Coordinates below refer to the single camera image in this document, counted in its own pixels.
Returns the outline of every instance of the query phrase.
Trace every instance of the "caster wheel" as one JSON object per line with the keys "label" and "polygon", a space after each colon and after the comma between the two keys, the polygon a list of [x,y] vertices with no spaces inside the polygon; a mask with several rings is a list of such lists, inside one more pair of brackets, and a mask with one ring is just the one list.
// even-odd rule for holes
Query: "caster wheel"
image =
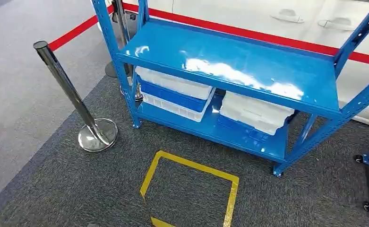
{"label": "caster wheel", "polygon": [[357,163],[363,163],[364,162],[364,157],[362,155],[355,155],[354,156],[354,160],[357,162]]}
{"label": "caster wheel", "polygon": [[364,202],[364,210],[369,212],[369,202]]}
{"label": "caster wheel", "polygon": [[276,172],[273,172],[273,175],[276,176],[277,178],[281,178],[283,176],[283,173],[281,174],[276,174]]}

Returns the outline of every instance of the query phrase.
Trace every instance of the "blue plastic crate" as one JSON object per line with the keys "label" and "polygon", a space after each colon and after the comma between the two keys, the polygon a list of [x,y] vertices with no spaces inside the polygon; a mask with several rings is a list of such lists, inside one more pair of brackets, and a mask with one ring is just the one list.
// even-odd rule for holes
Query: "blue plastic crate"
{"label": "blue plastic crate", "polygon": [[242,122],[230,119],[221,114],[218,116],[218,123],[230,129],[234,129],[237,131],[244,131],[251,138],[258,140],[260,142],[263,142],[263,143],[265,143],[268,140],[268,138],[271,137],[271,135],[264,133],[263,131],[260,131],[258,129],[255,129],[251,125],[244,124]]}
{"label": "blue plastic crate", "polygon": [[141,84],[141,91],[149,95],[164,99],[166,101],[181,105],[190,110],[202,112],[207,101],[204,99],[183,95],[179,92],[169,90],[153,83],[149,83],[145,80],[142,80],[139,75],[138,81]]}

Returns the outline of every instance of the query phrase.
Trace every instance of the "lower shelf board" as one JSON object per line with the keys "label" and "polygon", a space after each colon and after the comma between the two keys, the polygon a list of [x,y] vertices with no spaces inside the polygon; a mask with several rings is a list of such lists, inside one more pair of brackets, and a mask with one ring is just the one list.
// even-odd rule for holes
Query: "lower shelf board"
{"label": "lower shelf board", "polygon": [[222,97],[214,95],[201,122],[192,121],[144,102],[138,107],[137,116],[275,162],[285,162],[287,124],[278,129],[276,134],[265,143],[261,143],[249,137],[243,131],[231,131],[219,125],[217,117],[221,105]]}

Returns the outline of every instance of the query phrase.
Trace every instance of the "white plastic crate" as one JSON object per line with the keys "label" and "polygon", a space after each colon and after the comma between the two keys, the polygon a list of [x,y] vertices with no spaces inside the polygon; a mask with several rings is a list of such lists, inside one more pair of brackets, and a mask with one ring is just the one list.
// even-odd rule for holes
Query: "white plastic crate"
{"label": "white plastic crate", "polygon": [[196,121],[196,122],[201,122],[202,117],[205,114],[205,110],[208,107],[209,103],[211,102],[212,97],[214,96],[214,93],[215,93],[215,88],[210,92],[209,97],[207,98],[206,104],[202,112],[197,112],[194,110],[187,109],[181,105],[177,105],[175,103],[172,103],[164,99],[161,99],[161,98],[158,98],[158,97],[142,92],[144,96],[144,99],[143,99],[144,102],[154,105],[156,107],[159,107],[161,109],[164,109],[166,111],[169,111],[171,113],[188,118],[190,120]]}
{"label": "white plastic crate", "polygon": [[274,135],[294,109],[247,96],[226,92],[220,114]]}
{"label": "white plastic crate", "polygon": [[254,114],[275,125],[283,126],[284,120],[294,113],[294,109],[286,106],[265,102],[256,98],[239,95],[233,92],[226,92],[222,105],[230,105],[234,109],[244,110],[250,114]]}
{"label": "white plastic crate", "polygon": [[137,66],[136,73],[142,80],[179,92],[181,94],[207,100],[212,87],[191,80],[175,77]]}

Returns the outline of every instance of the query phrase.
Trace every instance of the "shelf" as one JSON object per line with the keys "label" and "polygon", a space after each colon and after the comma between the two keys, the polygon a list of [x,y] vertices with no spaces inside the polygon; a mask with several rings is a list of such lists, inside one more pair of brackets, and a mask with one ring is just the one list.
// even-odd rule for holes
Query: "shelf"
{"label": "shelf", "polygon": [[150,19],[118,57],[305,112],[341,115],[330,56]]}
{"label": "shelf", "polygon": [[214,95],[201,122],[189,120],[145,102],[138,107],[137,116],[250,154],[280,163],[285,162],[287,125],[278,129],[274,136],[271,136],[265,144],[262,144],[250,138],[244,132],[231,131],[219,125],[217,117],[221,105],[222,97]]}

